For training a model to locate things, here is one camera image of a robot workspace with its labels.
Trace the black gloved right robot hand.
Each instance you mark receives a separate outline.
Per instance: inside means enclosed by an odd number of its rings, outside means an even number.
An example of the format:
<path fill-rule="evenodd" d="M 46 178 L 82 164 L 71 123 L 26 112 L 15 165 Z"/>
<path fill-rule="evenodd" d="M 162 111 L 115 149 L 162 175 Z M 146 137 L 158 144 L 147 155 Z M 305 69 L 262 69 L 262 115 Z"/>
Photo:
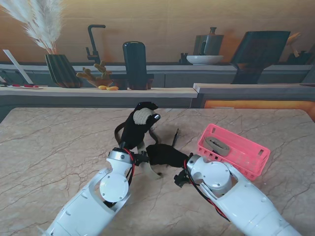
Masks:
<path fill-rule="evenodd" d="M 182 168 L 189 156 L 166 144 L 155 144 L 146 147 L 151 165 L 168 165 Z"/>

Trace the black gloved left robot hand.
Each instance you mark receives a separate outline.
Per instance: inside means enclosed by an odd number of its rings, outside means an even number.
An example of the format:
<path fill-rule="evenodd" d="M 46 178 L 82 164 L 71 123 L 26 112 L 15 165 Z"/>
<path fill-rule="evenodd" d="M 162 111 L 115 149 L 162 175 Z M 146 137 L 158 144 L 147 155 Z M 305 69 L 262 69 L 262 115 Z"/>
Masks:
<path fill-rule="evenodd" d="M 137 104 L 125 121 L 120 148 L 133 149 L 142 143 L 145 133 L 160 119 L 160 115 L 154 112 L 157 108 L 153 102 Z"/>

